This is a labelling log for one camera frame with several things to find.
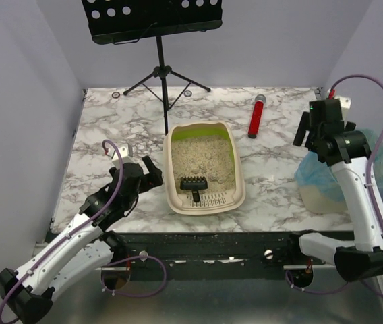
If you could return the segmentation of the black litter scoop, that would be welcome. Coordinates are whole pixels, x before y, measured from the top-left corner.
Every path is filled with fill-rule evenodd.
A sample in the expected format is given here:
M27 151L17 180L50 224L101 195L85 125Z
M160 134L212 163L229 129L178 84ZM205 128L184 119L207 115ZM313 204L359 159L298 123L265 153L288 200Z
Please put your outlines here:
M200 202L200 191L208 188L208 182L205 177L183 177L180 179L180 189L190 191L193 201Z

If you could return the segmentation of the red microphone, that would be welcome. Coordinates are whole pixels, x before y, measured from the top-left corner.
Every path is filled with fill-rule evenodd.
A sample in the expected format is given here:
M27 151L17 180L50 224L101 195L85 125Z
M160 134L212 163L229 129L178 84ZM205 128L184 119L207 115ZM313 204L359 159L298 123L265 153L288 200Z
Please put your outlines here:
M249 129L247 132L247 136L249 138L255 139L258 135L260 121L262 118L262 113L264 110L264 106L266 103L266 97L263 94L259 94L255 98L254 107L252 111L252 118L249 123Z

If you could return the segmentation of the bin with blue bag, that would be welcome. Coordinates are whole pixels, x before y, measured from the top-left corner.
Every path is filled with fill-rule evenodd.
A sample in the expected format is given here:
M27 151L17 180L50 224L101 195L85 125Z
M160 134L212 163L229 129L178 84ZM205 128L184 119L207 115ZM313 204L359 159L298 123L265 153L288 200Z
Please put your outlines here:
M383 198L383 144L380 145L374 161L374 176ZM299 164L294 177L308 211L330 214L347 210L341 187L327 165L317 160L317 154L309 152Z

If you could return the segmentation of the beige green litter box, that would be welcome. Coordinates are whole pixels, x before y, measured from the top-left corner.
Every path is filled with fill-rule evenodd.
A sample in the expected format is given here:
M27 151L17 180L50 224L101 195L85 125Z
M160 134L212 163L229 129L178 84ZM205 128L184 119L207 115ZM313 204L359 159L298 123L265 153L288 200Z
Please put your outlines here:
M200 121L172 127L163 143L163 176L170 208L182 215L231 211L245 201L245 180L233 133L223 121ZM205 177L208 188L195 203L180 189L183 177Z

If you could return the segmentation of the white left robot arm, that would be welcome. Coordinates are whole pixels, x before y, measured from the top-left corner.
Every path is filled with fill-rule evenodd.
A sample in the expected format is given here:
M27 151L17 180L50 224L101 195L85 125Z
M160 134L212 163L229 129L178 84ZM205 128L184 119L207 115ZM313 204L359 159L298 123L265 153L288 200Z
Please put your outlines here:
M67 227L16 270L0 272L2 306L21 323L37 323L74 281L98 267L129 263L134 257L109 228L132 211L141 193L163 184L162 171L148 156L144 165L121 162L110 183L88 196Z

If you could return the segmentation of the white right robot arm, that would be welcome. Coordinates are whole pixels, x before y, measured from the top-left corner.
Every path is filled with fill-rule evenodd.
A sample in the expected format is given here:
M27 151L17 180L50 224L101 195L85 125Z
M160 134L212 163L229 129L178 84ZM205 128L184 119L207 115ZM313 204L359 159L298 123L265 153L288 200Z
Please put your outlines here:
M301 116L295 146L305 146L327 164L341 187L354 231L353 241L318 232L297 234L300 253L336 267L347 282L383 275L383 202L373 171L367 167L367 138L344 122L338 99L311 101Z

